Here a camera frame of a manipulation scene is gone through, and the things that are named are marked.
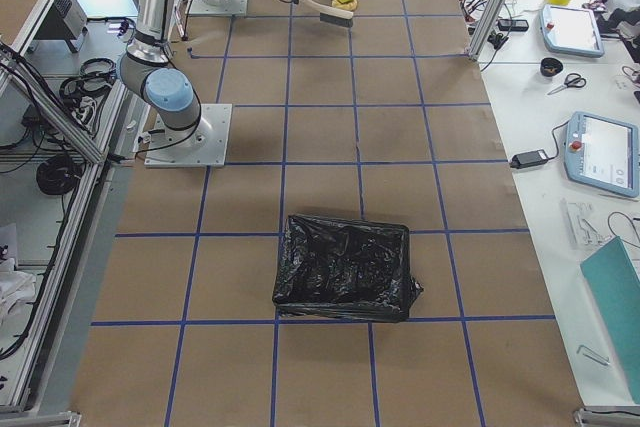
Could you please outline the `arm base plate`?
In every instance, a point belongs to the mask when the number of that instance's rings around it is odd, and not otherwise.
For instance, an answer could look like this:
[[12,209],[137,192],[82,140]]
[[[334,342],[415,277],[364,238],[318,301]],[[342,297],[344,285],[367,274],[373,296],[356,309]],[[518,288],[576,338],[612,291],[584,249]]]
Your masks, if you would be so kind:
[[197,127],[182,132],[165,127],[156,115],[154,133],[149,137],[144,164],[149,168],[223,167],[226,160],[229,129],[232,118],[231,104],[202,105]]
[[248,0],[192,0],[190,14],[200,17],[245,16]]

